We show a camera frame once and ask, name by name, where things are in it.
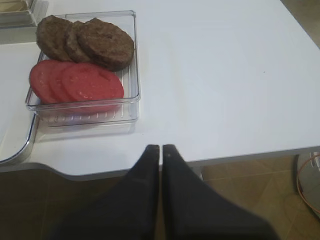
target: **cable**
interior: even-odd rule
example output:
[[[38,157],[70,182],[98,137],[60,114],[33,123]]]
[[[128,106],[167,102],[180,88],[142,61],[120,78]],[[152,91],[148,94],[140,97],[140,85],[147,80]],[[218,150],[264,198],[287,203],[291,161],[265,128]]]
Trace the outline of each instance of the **cable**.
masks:
[[[305,204],[307,204],[313,211],[315,211],[316,213],[320,214],[320,209],[315,208],[310,202],[308,202],[308,200],[305,198],[304,194],[302,193],[301,189],[300,189],[300,173],[301,171],[304,169],[304,167],[311,162],[313,159],[315,159],[316,157],[320,157],[320,153],[314,155],[313,157],[310,157],[307,161],[305,161],[302,166],[299,168],[297,174],[296,174],[296,188],[298,189],[299,195],[302,198],[302,200],[305,202]]]

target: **cooked meat patty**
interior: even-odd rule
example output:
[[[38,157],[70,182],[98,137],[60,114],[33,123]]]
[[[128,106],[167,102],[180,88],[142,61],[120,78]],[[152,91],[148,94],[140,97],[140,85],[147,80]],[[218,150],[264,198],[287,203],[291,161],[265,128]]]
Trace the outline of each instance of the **cooked meat patty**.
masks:
[[[49,58],[59,61],[71,61],[64,49],[65,31],[72,23],[50,15],[39,23],[36,29],[36,43]]]
[[[91,62],[90,57],[82,50],[77,40],[77,32],[84,25],[81,21],[70,24],[64,35],[64,50],[76,63]]]
[[[83,51],[97,64],[116,72],[130,65],[135,45],[131,37],[112,23],[94,18],[77,32]]]

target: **sliced tomato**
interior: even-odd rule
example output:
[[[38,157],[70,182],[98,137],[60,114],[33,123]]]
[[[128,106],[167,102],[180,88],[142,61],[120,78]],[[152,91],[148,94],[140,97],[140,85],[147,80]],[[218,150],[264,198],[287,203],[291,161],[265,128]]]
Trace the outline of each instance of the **sliced tomato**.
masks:
[[[45,104],[55,104],[58,102],[49,87],[52,71],[58,64],[59,61],[56,60],[43,60],[31,69],[29,75],[29,83],[33,92]]]
[[[119,78],[111,71],[91,63],[78,63],[62,73],[62,88],[77,102],[124,97]],[[117,105],[88,107],[90,112],[104,112]]]
[[[53,92],[54,97],[62,103],[73,101],[67,94],[65,89],[62,87],[62,77],[64,71],[74,65],[75,63],[69,61],[60,62],[52,70],[52,74],[49,80],[49,86]]]

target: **stainless steel edge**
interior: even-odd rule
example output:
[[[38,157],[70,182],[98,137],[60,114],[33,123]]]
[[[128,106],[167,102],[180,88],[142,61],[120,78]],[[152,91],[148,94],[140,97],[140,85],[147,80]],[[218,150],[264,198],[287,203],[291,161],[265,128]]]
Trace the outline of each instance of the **stainless steel edge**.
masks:
[[[36,116],[36,114],[34,114],[25,144],[16,154],[12,155],[11,157],[5,160],[1,160],[0,167],[20,164],[23,161],[25,161],[27,157],[29,157],[34,147],[38,125],[39,125],[39,118]]]

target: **white surface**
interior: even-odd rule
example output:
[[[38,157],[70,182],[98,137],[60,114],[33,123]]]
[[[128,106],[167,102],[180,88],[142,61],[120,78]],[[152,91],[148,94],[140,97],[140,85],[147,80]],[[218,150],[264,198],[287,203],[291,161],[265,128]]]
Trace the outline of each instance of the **white surface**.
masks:
[[[30,68],[37,62],[34,44],[0,45],[0,162],[27,142],[33,113],[25,107]]]
[[[30,163],[80,176],[127,170],[148,144],[175,144],[191,166],[320,146],[320,51],[280,0],[52,0],[48,15],[122,10],[137,16],[134,131],[38,134]]]

